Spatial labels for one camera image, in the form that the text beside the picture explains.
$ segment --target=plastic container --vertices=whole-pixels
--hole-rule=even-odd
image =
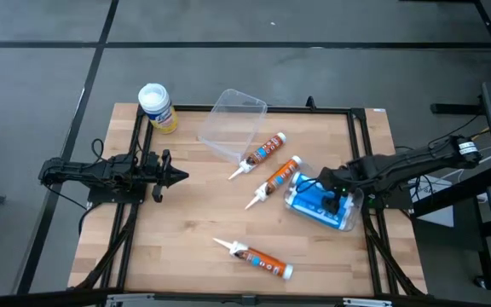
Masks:
[[[313,218],[333,229],[352,230],[363,206],[363,191],[360,188],[357,188],[354,193],[342,191],[338,200],[338,209],[336,212],[329,212],[323,206],[323,199],[332,199],[335,193],[325,190],[318,182],[311,181],[301,184],[309,179],[301,172],[295,173],[292,177],[284,193],[287,209]]]
[[[225,90],[200,127],[198,139],[213,153],[238,165],[264,120],[267,104],[237,90]]]
[[[170,95],[164,86],[147,84],[137,94],[137,99],[154,128],[164,134],[177,128],[176,110],[171,105]]]

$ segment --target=butcher block table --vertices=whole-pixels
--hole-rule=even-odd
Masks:
[[[137,104],[133,103],[115,104],[105,140],[105,158],[128,152],[136,109]],[[373,152],[394,154],[385,110],[365,111]],[[169,149],[172,165],[188,172],[190,177],[164,188],[161,203],[153,201],[152,188],[147,188],[146,201],[139,207],[124,290],[372,296],[360,218],[350,232],[330,229],[288,211],[283,187],[265,202],[244,211],[255,189],[293,155],[307,162],[314,171],[323,166],[337,168],[351,160],[346,116],[267,113],[250,150],[278,131],[286,134],[286,145],[254,171],[230,182],[228,177],[237,165],[218,158],[197,140],[199,127],[207,115],[208,112],[177,112],[176,131],[169,135],[153,133],[151,150],[161,154],[163,149]],[[145,126],[150,124],[143,120],[142,125],[144,133]],[[356,131],[360,152],[364,154],[359,123]],[[115,210],[116,204],[103,204],[85,218],[69,286],[82,281],[106,251]],[[425,292],[412,224],[398,210],[385,210],[384,214],[392,254],[414,285]],[[214,237],[243,242],[292,264],[292,278],[284,281],[231,257],[226,248],[213,241]],[[110,286],[116,284],[119,264],[120,253],[113,262]],[[379,255],[378,266],[387,292],[387,278]]]

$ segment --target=clear plastic box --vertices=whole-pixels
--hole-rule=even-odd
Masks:
[[[198,139],[214,154],[238,164],[264,120],[267,104],[238,90],[225,90],[200,127]]]
[[[333,199],[335,193],[325,190],[319,182],[309,182],[310,179],[301,172],[293,175],[284,193],[286,208],[333,229],[352,230],[363,206],[363,191],[357,188],[354,193],[346,193],[343,189],[338,199],[338,209],[335,214],[331,214],[325,210],[323,200]]]

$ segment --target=gray floor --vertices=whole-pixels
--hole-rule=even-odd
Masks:
[[[110,2],[0,1],[0,40],[97,41]],[[491,1],[483,2],[491,17]],[[489,39],[470,4],[394,0],[129,0],[120,2],[109,35],[109,41]],[[14,289],[45,196],[38,170],[61,150],[93,53],[0,49],[0,194],[8,196],[0,206],[0,294]],[[312,95],[319,106],[382,107],[395,144],[416,147],[469,119],[434,116],[431,103],[474,104],[481,82],[489,80],[491,51],[106,49],[72,158],[94,158],[90,142],[105,136],[113,103],[136,102],[147,82],[164,84],[179,104],[213,103],[234,88],[273,105],[300,106]],[[485,126],[478,119],[464,133]],[[490,146],[487,136],[479,142]],[[77,200],[87,193],[77,184],[62,192]],[[59,201],[34,292],[65,288],[80,214],[73,204]],[[424,231],[421,225],[417,231]],[[431,294],[491,303],[491,292],[470,283],[480,273],[475,252],[422,241],[419,249]]]

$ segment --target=yellow label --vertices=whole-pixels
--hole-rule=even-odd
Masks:
[[[162,121],[151,119],[151,124],[154,128],[160,130],[162,134],[173,132],[177,128],[177,114],[174,106],[170,106],[171,115],[163,119]]]

